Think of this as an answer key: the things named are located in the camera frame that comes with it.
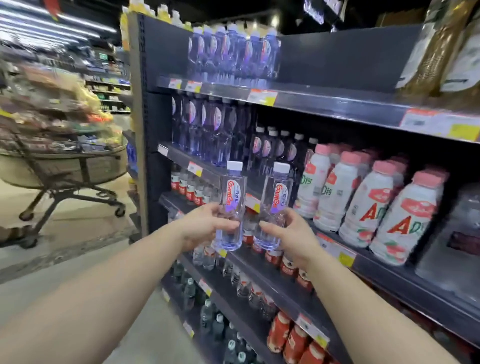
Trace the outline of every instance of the tiled floor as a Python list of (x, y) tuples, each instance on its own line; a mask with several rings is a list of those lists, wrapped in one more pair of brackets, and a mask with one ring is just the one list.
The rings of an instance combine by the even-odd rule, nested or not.
[[(105, 204), (74, 199), (62, 201), (41, 230), (41, 239), (37, 247), (27, 251), (16, 246), (0, 249), (0, 269), (130, 226), (128, 215), (136, 209), (127, 196), (129, 177), (128, 174), (124, 174), (114, 181), (101, 185), (118, 194), (119, 201), (126, 205), (125, 217), (115, 217), (115, 208)], [(14, 187), (0, 180), (0, 226), (13, 227), (26, 224), (18, 219), (18, 215), (30, 204), (37, 192)], [(92, 190), (82, 190), (81, 193), (95, 196), (95, 191)], [(44, 196), (35, 208), (33, 222), (42, 217), (51, 201), (48, 196)]]
[[(0, 285), (0, 326), (38, 297), (127, 247), (123, 241)], [(179, 319), (155, 291), (106, 364), (204, 364)]]

